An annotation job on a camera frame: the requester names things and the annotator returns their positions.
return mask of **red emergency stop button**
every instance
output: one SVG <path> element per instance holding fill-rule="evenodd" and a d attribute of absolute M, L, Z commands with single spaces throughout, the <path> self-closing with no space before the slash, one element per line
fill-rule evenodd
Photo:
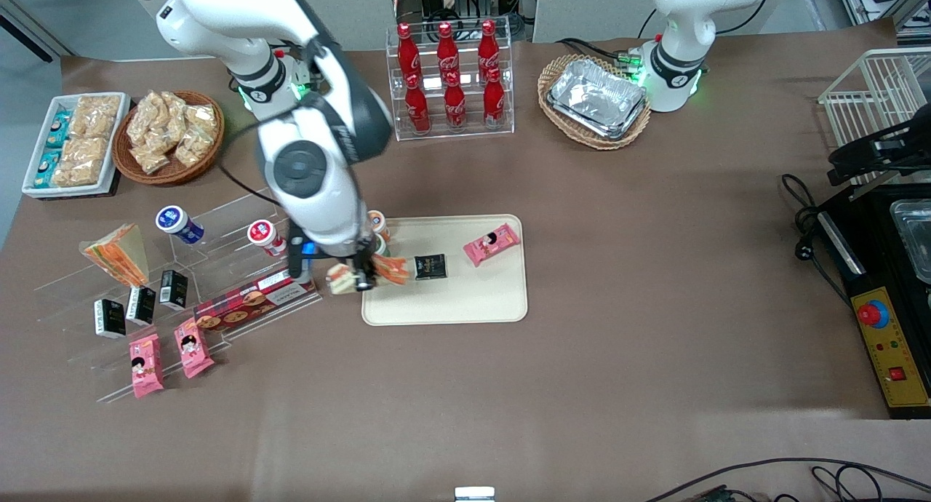
<path fill-rule="evenodd" d="M 889 323 L 889 310 L 880 300 L 870 300 L 858 307 L 857 318 L 864 324 L 880 330 Z"/>

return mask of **white tray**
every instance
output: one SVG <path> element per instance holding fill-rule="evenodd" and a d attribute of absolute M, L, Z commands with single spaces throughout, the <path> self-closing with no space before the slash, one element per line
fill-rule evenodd
<path fill-rule="evenodd" d="M 521 244 L 510 247 L 479 267 L 463 252 L 465 244 L 502 223 L 511 226 Z M 527 278 L 521 220 L 514 215 L 476 215 L 388 219 L 391 255 L 446 255 L 446 279 L 412 279 L 405 286 L 379 284 L 362 294 L 362 319 L 370 326 L 476 324 L 516 322 L 527 314 Z"/>
<path fill-rule="evenodd" d="M 46 138 L 49 137 L 49 130 L 52 127 L 55 114 L 62 110 L 74 111 L 77 100 L 83 97 L 83 95 L 61 95 L 61 97 L 54 97 L 49 104 L 46 120 L 42 123 L 39 138 L 36 140 L 36 147 L 33 149 L 33 159 L 29 161 L 29 167 L 26 168 L 26 174 L 23 176 L 23 194 L 26 196 L 32 196 L 33 198 L 61 198 L 64 196 L 91 196 L 91 194 L 104 194 L 110 191 L 110 186 L 113 184 L 113 175 L 116 174 L 112 154 L 113 136 L 116 134 L 116 128 L 119 127 L 120 122 L 123 121 L 123 118 L 126 118 L 127 112 L 129 112 L 129 95 L 116 92 L 86 93 L 86 95 L 117 95 L 120 98 L 116 118 L 113 119 L 113 129 L 110 131 L 110 140 L 107 142 L 106 157 L 103 158 L 103 167 L 100 168 L 97 183 L 77 187 L 49 187 L 44 189 L 34 187 L 36 171 L 39 168 L 42 154 L 46 150 Z"/>

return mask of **black package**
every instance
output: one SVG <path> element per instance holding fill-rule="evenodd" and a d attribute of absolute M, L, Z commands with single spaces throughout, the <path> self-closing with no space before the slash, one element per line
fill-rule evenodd
<path fill-rule="evenodd" d="M 159 303 L 176 311 L 183 311 L 187 307 L 187 277 L 173 269 L 163 271 Z"/>
<path fill-rule="evenodd" d="M 94 303 L 94 332 L 107 338 L 126 336 L 123 304 L 102 298 Z"/>
<path fill-rule="evenodd" d="M 413 257 L 413 260 L 416 266 L 416 280 L 446 279 L 446 255 Z"/>
<path fill-rule="evenodd" d="M 151 326 L 156 315 L 156 291 L 146 286 L 133 286 L 126 304 L 126 320 L 140 326 Z"/>

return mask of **wicker basket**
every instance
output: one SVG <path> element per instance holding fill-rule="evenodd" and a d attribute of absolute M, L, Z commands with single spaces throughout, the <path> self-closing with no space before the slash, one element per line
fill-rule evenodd
<path fill-rule="evenodd" d="M 116 168 L 120 173 L 123 173 L 124 177 L 137 181 L 137 183 L 148 185 L 180 185 L 189 183 L 189 181 L 194 178 L 206 173 L 210 166 L 212 166 L 213 161 L 216 160 L 217 151 L 220 150 L 220 145 L 223 144 L 223 130 L 225 128 L 223 123 L 223 112 L 220 111 L 220 106 L 213 101 L 213 98 L 194 91 L 175 91 L 174 94 L 191 106 L 209 105 L 213 107 L 213 114 L 217 119 L 217 136 L 216 140 L 213 141 L 212 147 L 210 147 L 207 154 L 205 154 L 199 162 L 190 167 L 184 166 L 184 164 L 180 163 L 180 161 L 174 157 L 174 148 L 172 148 L 172 150 L 167 153 L 167 157 L 169 157 L 170 160 L 169 164 L 155 171 L 153 174 L 147 175 L 143 171 L 143 168 L 139 167 L 139 163 L 136 162 L 132 154 L 129 153 L 132 144 L 129 141 L 129 135 L 126 134 L 126 128 L 127 125 L 129 125 L 129 121 L 132 120 L 133 115 L 136 114 L 136 108 L 133 108 L 129 114 L 126 115 L 126 118 L 123 118 L 119 128 L 116 130 L 116 137 L 113 138 L 113 163 L 116 164 Z"/>
<path fill-rule="evenodd" d="M 614 151 L 618 148 L 622 148 L 634 141 L 634 138 L 637 138 L 637 136 L 642 133 L 643 128 L 645 128 L 646 124 L 650 121 L 649 102 L 646 107 L 643 108 L 637 120 L 631 125 L 631 128 L 621 137 L 621 140 L 608 140 L 607 138 L 599 137 L 594 131 L 589 130 L 587 127 L 584 127 L 584 125 L 579 124 L 578 121 L 572 120 L 561 112 L 554 110 L 554 108 L 546 103 L 546 92 L 556 83 L 556 80 L 562 75 L 562 71 L 566 70 L 566 65 L 569 65 L 573 60 L 582 58 L 594 60 L 595 64 L 601 65 L 602 68 L 613 74 L 618 76 L 622 74 L 618 68 L 605 62 L 601 58 L 586 57 L 585 55 L 565 55 L 565 57 L 559 57 L 543 68 L 539 80 L 536 81 L 536 94 L 538 94 L 540 108 L 543 109 L 543 112 L 553 121 L 556 127 L 565 133 L 567 137 L 579 142 L 579 144 L 585 144 L 588 147 L 596 148 L 596 150 L 600 151 Z"/>

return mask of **yellow control panel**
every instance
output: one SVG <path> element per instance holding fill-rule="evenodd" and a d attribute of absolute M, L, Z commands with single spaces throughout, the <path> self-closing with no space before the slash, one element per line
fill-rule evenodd
<path fill-rule="evenodd" d="M 928 395 L 885 287 L 852 297 L 863 339 L 889 407 L 928 406 Z"/>

